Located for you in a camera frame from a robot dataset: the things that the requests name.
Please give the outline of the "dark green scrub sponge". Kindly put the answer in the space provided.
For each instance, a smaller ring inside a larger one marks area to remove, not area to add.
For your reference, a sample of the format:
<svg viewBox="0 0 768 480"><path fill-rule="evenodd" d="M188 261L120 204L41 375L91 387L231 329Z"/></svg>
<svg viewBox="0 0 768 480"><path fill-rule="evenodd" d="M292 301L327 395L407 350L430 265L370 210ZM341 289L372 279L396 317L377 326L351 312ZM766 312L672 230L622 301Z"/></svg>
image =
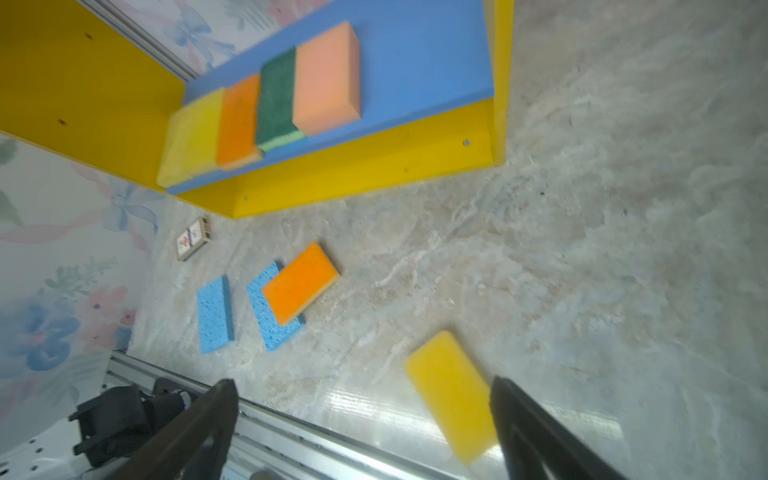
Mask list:
<svg viewBox="0 0 768 480"><path fill-rule="evenodd" d="M296 49L269 60L260 74L255 144L261 151L269 152L305 138L293 122Z"/></svg>

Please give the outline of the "yellow shelf unit frame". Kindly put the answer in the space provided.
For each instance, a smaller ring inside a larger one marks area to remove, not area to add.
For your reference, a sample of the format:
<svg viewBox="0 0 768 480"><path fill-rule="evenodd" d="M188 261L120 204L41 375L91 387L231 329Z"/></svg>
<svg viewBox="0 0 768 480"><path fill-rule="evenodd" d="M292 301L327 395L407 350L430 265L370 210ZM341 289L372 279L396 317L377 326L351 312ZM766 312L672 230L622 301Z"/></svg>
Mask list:
<svg viewBox="0 0 768 480"><path fill-rule="evenodd" d="M503 163L510 1L334 1L193 80L104 3L5 1L1 130L153 190L175 110L342 22L361 47L362 120L168 194L243 218Z"/></svg>

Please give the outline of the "pale yellow sponge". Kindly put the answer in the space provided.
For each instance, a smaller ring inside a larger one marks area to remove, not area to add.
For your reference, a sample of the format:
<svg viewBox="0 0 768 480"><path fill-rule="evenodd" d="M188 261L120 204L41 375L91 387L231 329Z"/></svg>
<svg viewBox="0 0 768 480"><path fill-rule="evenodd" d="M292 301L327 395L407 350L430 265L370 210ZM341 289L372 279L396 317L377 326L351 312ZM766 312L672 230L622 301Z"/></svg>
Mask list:
<svg viewBox="0 0 768 480"><path fill-rule="evenodd" d="M285 326L322 295L340 273L323 248L311 243L288 266L270 280L262 293L276 321Z"/></svg>

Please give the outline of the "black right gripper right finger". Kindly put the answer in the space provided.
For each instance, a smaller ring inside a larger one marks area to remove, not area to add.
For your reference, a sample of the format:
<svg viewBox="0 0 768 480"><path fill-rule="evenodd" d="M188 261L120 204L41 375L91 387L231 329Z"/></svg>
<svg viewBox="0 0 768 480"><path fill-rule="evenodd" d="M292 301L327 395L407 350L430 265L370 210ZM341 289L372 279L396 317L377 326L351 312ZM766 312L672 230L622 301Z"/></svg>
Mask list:
<svg viewBox="0 0 768 480"><path fill-rule="evenodd" d="M490 409L511 479L622 479L512 380L496 376Z"/></svg>

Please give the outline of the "yellow scrub sponge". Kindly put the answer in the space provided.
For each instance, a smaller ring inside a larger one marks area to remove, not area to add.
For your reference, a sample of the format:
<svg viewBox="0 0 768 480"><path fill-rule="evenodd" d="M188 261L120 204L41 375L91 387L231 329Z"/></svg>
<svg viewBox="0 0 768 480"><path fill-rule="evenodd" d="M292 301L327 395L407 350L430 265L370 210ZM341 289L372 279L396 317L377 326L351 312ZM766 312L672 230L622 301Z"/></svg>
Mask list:
<svg viewBox="0 0 768 480"><path fill-rule="evenodd" d="M219 130L226 89L185 105L169 121L157 184L163 188L217 169Z"/></svg>

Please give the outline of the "orange scrub sponge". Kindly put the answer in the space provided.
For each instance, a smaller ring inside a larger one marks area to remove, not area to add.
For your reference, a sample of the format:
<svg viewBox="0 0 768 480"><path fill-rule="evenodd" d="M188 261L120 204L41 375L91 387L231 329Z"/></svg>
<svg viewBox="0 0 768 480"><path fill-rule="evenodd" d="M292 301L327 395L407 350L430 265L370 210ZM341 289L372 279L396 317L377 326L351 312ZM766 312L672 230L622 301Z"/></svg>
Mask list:
<svg viewBox="0 0 768 480"><path fill-rule="evenodd" d="M263 156L255 143L260 80L254 74L225 91L217 152L221 170L236 170Z"/></svg>

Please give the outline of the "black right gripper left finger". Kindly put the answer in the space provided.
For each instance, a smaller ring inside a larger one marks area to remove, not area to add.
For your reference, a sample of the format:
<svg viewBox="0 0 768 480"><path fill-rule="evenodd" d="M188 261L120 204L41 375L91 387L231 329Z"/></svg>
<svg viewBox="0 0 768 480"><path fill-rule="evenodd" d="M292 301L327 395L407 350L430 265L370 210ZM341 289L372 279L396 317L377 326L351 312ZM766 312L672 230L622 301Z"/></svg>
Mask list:
<svg viewBox="0 0 768 480"><path fill-rule="evenodd" d="M220 380L109 477L218 479L238 418L236 384Z"/></svg>

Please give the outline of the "pink orange sponge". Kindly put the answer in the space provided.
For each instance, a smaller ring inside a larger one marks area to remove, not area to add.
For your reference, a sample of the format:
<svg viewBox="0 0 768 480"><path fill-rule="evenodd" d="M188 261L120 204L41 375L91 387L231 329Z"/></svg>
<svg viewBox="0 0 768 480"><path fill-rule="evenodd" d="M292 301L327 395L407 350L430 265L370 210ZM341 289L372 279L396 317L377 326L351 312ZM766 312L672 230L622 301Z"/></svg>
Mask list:
<svg viewBox="0 0 768 480"><path fill-rule="evenodd" d="M345 21L296 48L292 120L314 137L361 116L360 44Z"/></svg>

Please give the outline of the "light blue sponge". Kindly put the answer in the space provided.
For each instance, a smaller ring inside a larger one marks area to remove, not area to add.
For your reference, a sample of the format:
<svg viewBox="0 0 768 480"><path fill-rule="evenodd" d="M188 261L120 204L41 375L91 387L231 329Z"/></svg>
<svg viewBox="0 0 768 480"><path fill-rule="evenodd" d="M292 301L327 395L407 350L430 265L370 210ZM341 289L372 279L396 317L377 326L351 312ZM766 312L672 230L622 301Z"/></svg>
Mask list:
<svg viewBox="0 0 768 480"><path fill-rule="evenodd" d="M262 289L280 273L281 267L282 265L278 261L272 262L246 287L267 351L275 351L305 325L302 315L298 315L285 326L280 325L277 322L272 307L262 292Z"/></svg>
<svg viewBox="0 0 768 480"><path fill-rule="evenodd" d="M235 339L231 296L226 276L221 276L197 291L200 349L212 353Z"/></svg>

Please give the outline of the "light blue sponge left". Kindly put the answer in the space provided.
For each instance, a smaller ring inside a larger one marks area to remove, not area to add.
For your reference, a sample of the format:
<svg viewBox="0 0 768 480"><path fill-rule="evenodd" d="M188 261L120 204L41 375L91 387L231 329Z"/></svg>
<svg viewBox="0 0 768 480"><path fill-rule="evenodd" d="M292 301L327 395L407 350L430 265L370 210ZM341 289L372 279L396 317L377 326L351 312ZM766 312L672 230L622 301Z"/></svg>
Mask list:
<svg viewBox="0 0 768 480"><path fill-rule="evenodd" d="M226 276L221 276L197 291L200 349L212 353L235 339L231 296Z"/></svg>

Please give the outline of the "light blue sponge right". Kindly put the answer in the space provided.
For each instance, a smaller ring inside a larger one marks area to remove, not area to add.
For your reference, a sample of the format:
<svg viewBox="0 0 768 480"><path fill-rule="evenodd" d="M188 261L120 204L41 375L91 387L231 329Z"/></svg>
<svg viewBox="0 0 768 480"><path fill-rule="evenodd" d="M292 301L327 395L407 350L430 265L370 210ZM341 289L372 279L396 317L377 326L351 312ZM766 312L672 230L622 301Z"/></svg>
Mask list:
<svg viewBox="0 0 768 480"><path fill-rule="evenodd" d="M298 315L285 326L280 325L277 322L272 307L262 292L262 289L280 273L281 267L282 265L278 261L272 262L246 287L267 351L275 351L305 325L302 315Z"/></svg>

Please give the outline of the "small playing card box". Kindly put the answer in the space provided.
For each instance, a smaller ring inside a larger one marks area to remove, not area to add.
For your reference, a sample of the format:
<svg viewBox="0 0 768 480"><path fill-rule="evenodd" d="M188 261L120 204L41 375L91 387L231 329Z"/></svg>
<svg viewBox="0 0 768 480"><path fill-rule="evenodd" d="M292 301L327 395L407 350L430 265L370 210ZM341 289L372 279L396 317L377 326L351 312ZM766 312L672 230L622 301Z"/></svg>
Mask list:
<svg viewBox="0 0 768 480"><path fill-rule="evenodd" d="M177 260L185 262L211 241L210 222L206 216L199 216L177 236L175 241Z"/></svg>

